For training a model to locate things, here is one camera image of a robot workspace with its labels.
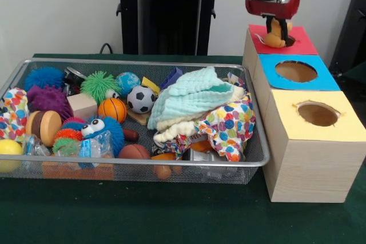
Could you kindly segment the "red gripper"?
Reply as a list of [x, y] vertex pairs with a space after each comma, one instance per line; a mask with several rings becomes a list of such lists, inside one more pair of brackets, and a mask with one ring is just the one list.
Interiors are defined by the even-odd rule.
[[245, 0], [245, 7], [249, 14], [266, 18], [266, 32], [272, 32], [273, 17], [280, 19], [281, 39], [287, 46], [288, 24], [286, 19], [292, 19], [297, 13], [300, 0]]

